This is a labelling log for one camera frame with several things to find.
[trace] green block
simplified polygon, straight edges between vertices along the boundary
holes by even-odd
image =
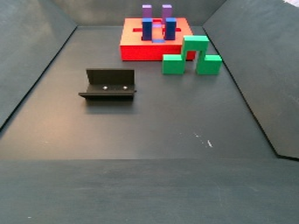
[[[196,51],[205,54],[209,39],[206,36],[182,36],[181,57],[185,59],[186,52]]]
[[[180,54],[165,54],[162,56],[162,74],[182,74],[184,62]]]
[[[205,55],[204,59],[197,60],[197,74],[218,74],[221,57],[218,55]]]

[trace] blue block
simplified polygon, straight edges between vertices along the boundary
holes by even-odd
[[[153,19],[149,17],[142,18],[142,40],[152,40],[153,32]]]
[[[174,29],[176,29],[176,18],[168,17],[165,19],[165,27],[164,27],[165,40],[174,40]]]
[[[161,43],[164,43],[164,39],[153,38],[152,42],[156,43],[156,44],[161,44]]]

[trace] purple block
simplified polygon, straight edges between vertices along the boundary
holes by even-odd
[[[150,17],[152,17],[152,5],[142,4],[142,18],[150,18]]]
[[[166,18],[170,18],[173,14],[173,7],[169,4],[162,5],[162,25]]]
[[[161,24],[153,24],[153,28],[160,28],[160,27],[162,27]]]

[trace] red block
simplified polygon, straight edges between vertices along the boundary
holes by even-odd
[[[160,24],[161,19],[154,18],[153,24]],[[164,54],[180,54],[182,48],[182,36],[192,35],[192,30],[184,17],[176,18],[174,40],[164,43],[152,43],[141,40],[142,23],[141,18],[126,18],[119,40],[121,60],[162,60]],[[153,28],[153,39],[164,36],[164,26]],[[196,52],[188,52],[186,60],[194,59]]]

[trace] black wall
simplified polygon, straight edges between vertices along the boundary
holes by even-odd
[[[153,16],[161,16],[162,4],[172,5],[173,15],[202,25],[225,0],[51,0],[78,25],[122,25],[123,18],[141,17],[141,5],[153,6]]]
[[[299,158],[299,10],[228,0],[204,24],[277,154]]]
[[[49,0],[0,0],[0,129],[74,28]]]

